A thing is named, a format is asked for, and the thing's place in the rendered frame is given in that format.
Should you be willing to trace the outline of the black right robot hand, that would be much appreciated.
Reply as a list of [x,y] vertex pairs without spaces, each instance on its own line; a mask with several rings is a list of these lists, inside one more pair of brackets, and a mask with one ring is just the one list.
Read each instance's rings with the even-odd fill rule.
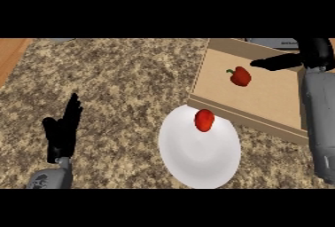
[[333,48],[327,38],[295,38],[298,53],[252,60],[249,65],[270,71],[304,66],[305,68],[320,67],[324,71],[335,68]]

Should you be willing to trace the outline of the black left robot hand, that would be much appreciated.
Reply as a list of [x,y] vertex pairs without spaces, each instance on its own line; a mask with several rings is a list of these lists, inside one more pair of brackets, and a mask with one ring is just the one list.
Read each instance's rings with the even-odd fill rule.
[[54,163],[62,157],[72,157],[75,152],[75,132],[82,112],[81,102],[73,93],[63,112],[63,117],[54,120],[45,117],[41,121],[47,145],[47,162]]

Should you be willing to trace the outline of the red bell pepper green stem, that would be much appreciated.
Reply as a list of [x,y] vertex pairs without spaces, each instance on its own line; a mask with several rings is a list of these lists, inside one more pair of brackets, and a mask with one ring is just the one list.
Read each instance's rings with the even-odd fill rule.
[[236,67],[234,70],[227,69],[227,73],[230,73],[230,82],[240,87],[246,87],[251,82],[251,75],[248,70],[243,67]]

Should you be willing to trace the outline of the red bell pepper without stem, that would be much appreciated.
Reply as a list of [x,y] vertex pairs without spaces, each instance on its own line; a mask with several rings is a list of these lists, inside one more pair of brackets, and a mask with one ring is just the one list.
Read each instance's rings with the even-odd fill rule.
[[214,124],[214,113],[206,109],[199,110],[195,114],[193,122],[196,129],[200,132],[206,132]]

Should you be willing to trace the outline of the white round plate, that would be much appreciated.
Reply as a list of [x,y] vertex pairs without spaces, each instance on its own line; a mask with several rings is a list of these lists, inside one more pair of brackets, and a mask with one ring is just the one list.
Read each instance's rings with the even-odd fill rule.
[[196,129],[197,109],[177,107],[162,122],[158,148],[171,175],[192,188],[217,188],[233,177],[240,143],[230,121],[218,116],[206,132]]

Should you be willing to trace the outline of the grey flat appliance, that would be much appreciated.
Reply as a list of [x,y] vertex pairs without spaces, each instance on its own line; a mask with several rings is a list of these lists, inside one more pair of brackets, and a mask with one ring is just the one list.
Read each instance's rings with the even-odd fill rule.
[[246,41],[279,50],[298,49],[298,43],[293,38],[246,38]]

